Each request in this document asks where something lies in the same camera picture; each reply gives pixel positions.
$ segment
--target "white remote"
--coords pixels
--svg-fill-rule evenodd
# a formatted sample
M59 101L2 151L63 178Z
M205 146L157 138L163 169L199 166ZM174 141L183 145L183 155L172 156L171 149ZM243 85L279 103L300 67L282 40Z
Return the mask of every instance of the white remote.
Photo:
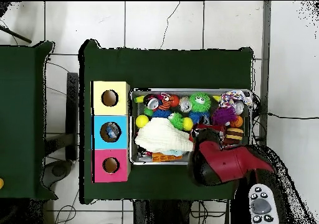
M274 195L266 185L255 184L250 188L249 210L252 224L279 224Z

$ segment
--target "yellow box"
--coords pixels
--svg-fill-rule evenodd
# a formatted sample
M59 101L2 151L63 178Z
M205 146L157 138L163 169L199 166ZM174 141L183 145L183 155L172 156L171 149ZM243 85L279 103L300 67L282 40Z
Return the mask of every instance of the yellow box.
M126 82L93 82L94 115L128 115L129 92Z

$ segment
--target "green table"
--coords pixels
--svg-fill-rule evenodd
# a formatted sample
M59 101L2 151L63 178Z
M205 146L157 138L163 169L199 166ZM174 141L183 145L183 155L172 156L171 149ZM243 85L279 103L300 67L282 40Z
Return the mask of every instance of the green table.
M44 62L52 42L0 46L0 198L56 199L43 187Z
M240 50L101 49L87 40L80 60L80 198L209 200L232 198L233 184L198 187L186 166L131 166L128 182L92 183L90 82L125 81L131 88L249 89L253 52Z

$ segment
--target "hole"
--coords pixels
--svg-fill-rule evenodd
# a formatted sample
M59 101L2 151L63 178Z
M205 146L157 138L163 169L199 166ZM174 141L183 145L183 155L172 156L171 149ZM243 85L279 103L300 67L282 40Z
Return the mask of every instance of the hole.
M120 163L114 157L106 158L103 161L103 169L106 173L114 174L120 168Z
M118 94L114 90L105 90L101 99L105 106L113 107L118 103Z
M121 136L121 129L116 123L105 123L101 127L100 135L105 142L116 142Z

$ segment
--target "white cloth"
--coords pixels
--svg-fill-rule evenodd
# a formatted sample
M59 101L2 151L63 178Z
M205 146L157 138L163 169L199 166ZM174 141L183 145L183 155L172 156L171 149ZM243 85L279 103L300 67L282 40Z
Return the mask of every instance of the white cloth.
M135 143L150 152L193 150L189 134L177 130L166 118L152 118L138 131Z

